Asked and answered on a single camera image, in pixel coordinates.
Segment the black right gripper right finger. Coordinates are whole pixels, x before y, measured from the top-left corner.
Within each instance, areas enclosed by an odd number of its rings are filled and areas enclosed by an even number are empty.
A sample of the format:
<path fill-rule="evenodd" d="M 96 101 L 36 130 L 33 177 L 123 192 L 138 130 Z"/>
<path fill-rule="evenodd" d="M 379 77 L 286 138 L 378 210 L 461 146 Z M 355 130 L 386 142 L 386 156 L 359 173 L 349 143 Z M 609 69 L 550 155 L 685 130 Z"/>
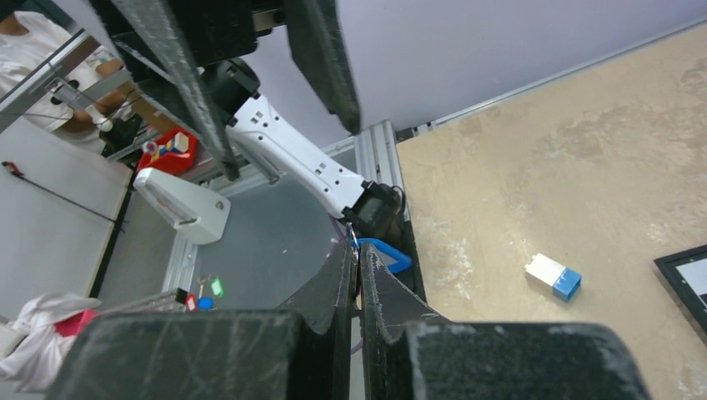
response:
<path fill-rule="evenodd" d="M 585 322 L 453 322 L 359 250 L 369 399 L 647 399 L 629 349 Z"/>

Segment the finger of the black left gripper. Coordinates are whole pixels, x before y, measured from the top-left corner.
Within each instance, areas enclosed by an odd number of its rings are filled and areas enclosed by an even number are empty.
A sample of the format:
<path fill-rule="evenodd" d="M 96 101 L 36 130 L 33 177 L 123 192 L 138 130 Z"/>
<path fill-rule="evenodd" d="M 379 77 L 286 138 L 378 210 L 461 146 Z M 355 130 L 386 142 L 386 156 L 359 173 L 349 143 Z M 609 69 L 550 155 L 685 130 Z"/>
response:
<path fill-rule="evenodd" d="M 239 1 L 93 1 L 91 6 L 138 91 L 187 128 L 226 178 L 239 176 L 210 66 L 241 53 Z"/>
<path fill-rule="evenodd" d="M 319 100 L 350 133 L 361 130 L 361 111 L 348 61 L 337 3 L 283 3 L 291 57 Z"/>

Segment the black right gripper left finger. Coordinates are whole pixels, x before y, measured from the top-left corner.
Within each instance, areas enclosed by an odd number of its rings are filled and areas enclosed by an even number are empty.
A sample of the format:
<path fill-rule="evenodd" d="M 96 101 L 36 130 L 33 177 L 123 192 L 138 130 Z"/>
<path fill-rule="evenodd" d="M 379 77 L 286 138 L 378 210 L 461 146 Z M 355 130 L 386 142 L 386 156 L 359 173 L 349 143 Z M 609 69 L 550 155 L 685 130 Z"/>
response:
<path fill-rule="evenodd" d="M 346 399 L 357 253 L 340 243 L 266 310 L 114 313 L 78 336 L 50 399 Z"/>

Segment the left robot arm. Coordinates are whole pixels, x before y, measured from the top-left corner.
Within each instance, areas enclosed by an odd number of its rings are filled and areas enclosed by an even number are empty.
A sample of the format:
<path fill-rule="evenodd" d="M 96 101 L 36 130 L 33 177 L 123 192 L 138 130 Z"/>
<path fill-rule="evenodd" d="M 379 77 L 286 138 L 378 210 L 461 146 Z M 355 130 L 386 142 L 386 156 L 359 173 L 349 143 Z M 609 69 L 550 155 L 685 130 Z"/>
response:
<path fill-rule="evenodd" d="M 351 172 L 298 132 L 244 61 L 285 27 L 295 65 L 327 111 L 361 130 L 359 100 L 333 1 L 94 1 L 138 93 L 205 146 L 229 179 L 237 156 L 270 181 L 296 179 L 357 236 L 403 237 L 403 193 Z"/>

